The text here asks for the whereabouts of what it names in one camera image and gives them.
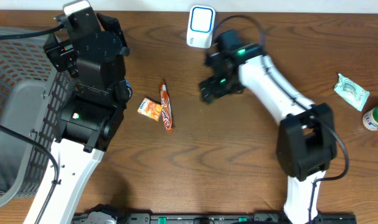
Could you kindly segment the green lid white jar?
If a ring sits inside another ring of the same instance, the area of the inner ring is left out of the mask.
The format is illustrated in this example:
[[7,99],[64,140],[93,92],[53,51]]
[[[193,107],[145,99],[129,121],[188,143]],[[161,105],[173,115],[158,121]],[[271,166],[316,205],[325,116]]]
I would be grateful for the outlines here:
[[378,106],[363,115],[362,123],[368,130],[378,131]]

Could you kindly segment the orange snack packet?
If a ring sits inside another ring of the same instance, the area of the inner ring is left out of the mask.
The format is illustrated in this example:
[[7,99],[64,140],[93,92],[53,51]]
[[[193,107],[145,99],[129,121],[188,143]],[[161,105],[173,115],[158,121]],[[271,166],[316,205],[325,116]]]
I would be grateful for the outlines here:
[[144,98],[144,100],[141,102],[137,110],[139,114],[142,114],[143,116],[151,118],[155,121],[159,121],[161,111],[162,111],[161,105],[156,102],[153,102],[152,100],[148,98]]

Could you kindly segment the white barcode scanner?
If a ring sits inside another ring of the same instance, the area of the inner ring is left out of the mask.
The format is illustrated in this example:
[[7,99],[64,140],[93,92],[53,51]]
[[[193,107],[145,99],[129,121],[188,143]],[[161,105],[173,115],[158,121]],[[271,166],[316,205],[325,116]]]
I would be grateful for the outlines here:
[[212,43],[216,12],[209,6],[192,6],[189,14],[186,43],[190,47],[209,49]]

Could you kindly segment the teal wet wipes pack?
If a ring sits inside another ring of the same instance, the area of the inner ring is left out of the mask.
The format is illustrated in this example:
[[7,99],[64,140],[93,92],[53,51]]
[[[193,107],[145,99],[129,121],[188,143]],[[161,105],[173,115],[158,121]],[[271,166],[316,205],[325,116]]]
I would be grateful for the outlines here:
[[369,91],[341,73],[338,74],[338,82],[334,86],[334,91],[358,111],[362,111],[370,95]]

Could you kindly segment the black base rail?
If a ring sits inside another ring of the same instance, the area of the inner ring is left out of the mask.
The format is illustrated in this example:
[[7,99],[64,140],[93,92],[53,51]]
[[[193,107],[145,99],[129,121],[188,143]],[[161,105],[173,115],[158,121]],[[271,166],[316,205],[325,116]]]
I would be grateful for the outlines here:
[[284,214],[278,212],[250,215],[155,215],[125,213],[111,205],[99,204],[88,213],[74,215],[71,224],[279,224],[289,222]]

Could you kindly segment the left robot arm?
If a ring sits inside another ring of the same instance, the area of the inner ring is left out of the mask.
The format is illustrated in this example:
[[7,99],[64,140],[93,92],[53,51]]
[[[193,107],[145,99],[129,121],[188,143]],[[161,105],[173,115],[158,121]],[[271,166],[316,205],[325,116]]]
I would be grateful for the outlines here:
[[132,96],[126,81],[130,53],[117,19],[86,1],[64,7],[59,17],[69,35],[44,45],[55,69],[68,73],[70,92],[56,114],[50,162],[26,223],[70,223],[82,192],[118,130]]

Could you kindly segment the red orange candy bar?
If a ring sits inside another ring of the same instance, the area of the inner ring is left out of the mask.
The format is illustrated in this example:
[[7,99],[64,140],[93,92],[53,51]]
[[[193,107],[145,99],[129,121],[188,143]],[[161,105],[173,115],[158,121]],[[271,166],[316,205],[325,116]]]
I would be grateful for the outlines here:
[[173,119],[171,111],[171,103],[166,82],[163,80],[159,85],[159,93],[161,97],[161,115],[163,117],[164,127],[167,132],[173,131]]

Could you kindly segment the grey plastic basket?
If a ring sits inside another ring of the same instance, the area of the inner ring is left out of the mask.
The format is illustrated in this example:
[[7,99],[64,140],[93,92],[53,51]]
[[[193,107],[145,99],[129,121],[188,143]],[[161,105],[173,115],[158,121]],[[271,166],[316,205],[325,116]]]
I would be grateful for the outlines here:
[[[43,35],[0,41],[0,125],[49,149],[72,79],[49,61],[46,40]],[[33,197],[48,161],[31,144],[0,131],[0,207],[14,198]]]

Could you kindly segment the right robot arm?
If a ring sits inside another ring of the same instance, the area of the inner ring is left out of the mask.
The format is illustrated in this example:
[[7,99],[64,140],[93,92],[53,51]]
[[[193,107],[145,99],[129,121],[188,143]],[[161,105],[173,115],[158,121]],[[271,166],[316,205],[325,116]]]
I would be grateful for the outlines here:
[[260,44],[244,44],[235,30],[219,34],[214,44],[217,51],[204,62],[214,74],[199,84],[202,100],[211,103],[244,89],[260,100],[278,125],[276,155],[288,176],[283,212],[290,223],[315,221],[317,180],[337,154],[331,108],[297,91]]

